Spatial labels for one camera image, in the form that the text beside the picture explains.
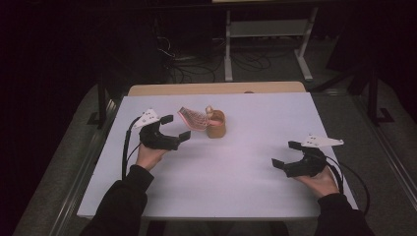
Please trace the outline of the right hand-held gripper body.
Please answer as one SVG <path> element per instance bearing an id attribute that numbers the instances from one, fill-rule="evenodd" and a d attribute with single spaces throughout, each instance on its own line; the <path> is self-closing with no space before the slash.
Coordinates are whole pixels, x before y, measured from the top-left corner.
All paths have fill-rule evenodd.
<path id="1" fill-rule="evenodd" d="M 344 144 L 344 141 L 308 135 L 300 144 L 303 147 L 300 150 L 303 153 L 302 159 L 297 162 L 284 164 L 283 167 L 283 171 L 289 178 L 298 176 L 313 177 L 322 172 L 328 162 L 327 156 L 321 151 L 321 148 L 341 146 Z"/>

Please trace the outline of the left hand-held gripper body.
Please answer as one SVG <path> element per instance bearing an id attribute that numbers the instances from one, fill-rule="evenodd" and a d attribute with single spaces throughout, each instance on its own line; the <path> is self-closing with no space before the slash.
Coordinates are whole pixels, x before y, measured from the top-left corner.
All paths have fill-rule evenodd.
<path id="1" fill-rule="evenodd" d="M 149 108 L 133 122 L 133 128 L 140 130 L 140 141 L 145 147 L 177 150 L 180 145 L 179 138 L 163 135 L 159 131 L 160 118 L 161 116 L 157 115 L 152 108 Z"/>

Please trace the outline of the pink hairbrush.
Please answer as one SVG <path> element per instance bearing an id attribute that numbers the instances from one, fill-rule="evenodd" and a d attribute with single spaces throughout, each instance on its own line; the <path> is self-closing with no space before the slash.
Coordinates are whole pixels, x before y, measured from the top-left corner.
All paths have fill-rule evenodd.
<path id="1" fill-rule="evenodd" d="M 209 105 L 205 112 L 181 107 L 178 115 L 182 118 L 185 125 L 193 131 L 204 131 L 209 126 L 220 127 L 224 124 L 223 120 L 214 120 L 214 109 Z"/>

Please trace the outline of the brown cup with duck figure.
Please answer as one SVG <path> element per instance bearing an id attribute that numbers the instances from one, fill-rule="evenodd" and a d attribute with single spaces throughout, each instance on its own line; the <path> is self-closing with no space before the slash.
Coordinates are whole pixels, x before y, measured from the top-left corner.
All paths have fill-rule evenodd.
<path id="1" fill-rule="evenodd" d="M 207 134 L 211 139 L 222 138 L 226 134 L 225 115 L 221 110 L 215 110 L 211 106 L 206 108 L 208 116 Z"/>

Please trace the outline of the person's left hand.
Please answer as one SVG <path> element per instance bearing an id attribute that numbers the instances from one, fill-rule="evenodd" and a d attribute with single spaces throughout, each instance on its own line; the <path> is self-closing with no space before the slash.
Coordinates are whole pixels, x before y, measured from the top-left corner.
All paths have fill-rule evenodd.
<path id="1" fill-rule="evenodd" d="M 153 149 L 140 145 L 136 164 L 147 171 L 151 171 L 162 160 L 165 154 L 165 149 Z"/>

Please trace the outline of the person's right hand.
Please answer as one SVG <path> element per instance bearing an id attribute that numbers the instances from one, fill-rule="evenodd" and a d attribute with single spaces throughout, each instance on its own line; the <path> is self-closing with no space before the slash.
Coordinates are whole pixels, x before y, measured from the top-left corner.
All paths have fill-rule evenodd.
<path id="1" fill-rule="evenodd" d="M 296 180 L 306 185 L 318 198 L 339 193 L 332 172 L 328 167 L 314 177 L 298 176 Z"/>

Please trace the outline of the wooden table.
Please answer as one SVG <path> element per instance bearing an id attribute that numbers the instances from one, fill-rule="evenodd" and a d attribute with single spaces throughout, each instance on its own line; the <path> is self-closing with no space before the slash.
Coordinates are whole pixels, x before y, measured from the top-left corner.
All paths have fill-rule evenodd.
<path id="1" fill-rule="evenodd" d="M 300 82 L 252 82 L 252 83 L 210 83 L 175 85 L 136 85 L 129 96 L 182 95 L 182 94 L 231 94 L 231 93 L 280 93 L 306 92 Z"/>

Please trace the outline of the white table board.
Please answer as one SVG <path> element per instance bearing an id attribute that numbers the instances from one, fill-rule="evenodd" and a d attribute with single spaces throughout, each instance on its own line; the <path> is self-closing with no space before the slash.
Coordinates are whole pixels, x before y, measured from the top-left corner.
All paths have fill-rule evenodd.
<path id="1" fill-rule="evenodd" d="M 147 109 L 175 115 L 186 107 L 207 106 L 226 116 L 226 134 L 211 139 L 195 132 L 167 153 L 152 170 L 144 211 L 152 219 L 296 219 L 316 217 L 320 208 L 303 184 L 272 165 L 298 161 L 289 142 L 326 131 L 313 98 L 306 92 L 149 95 L 122 100 L 78 210 L 91 218 L 109 187 L 121 177 L 124 147 L 134 148 L 131 122 Z"/>

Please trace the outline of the black metal stand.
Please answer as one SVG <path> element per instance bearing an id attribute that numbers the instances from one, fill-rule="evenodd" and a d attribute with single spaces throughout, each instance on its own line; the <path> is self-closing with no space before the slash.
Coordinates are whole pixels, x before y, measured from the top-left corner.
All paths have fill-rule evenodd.
<path id="1" fill-rule="evenodd" d="M 322 85 L 309 88 L 309 92 L 325 91 L 348 78 L 352 79 L 347 89 L 349 94 L 360 95 L 364 89 L 368 89 L 367 115 L 375 126 L 393 122 L 387 109 L 378 106 L 379 78 L 376 67 L 370 62 L 355 65 Z"/>
<path id="2" fill-rule="evenodd" d="M 98 108 L 89 116 L 88 125 L 96 125 L 101 129 L 107 119 L 107 106 L 110 101 L 102 73 L 96 77 L 96 91 Z"/>

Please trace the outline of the white metal stand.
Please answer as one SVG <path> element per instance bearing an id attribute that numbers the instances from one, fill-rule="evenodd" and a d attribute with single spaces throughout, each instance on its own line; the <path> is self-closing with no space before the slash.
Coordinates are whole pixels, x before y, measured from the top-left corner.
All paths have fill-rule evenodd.
<path id="1" fill-rule="evenodd" d="M 313 76 L 304 58 L 304 54 L 315 24 L 319 8 L 314 7 L 307 19 L 301 20 L 271 20 L 271 21 L 243 21 L 233 22 L 231 12 L 226 12 L 225 26 L 225 56 L 224 75 L 227 82 L 233 81 L 231 64 L 232 38 L 238 37 L 263 37 L 263 36 L 301 36 L 302 43 L 294 50 L 297 63 L 304 77 L 304 80 L 311 82 Z"/>

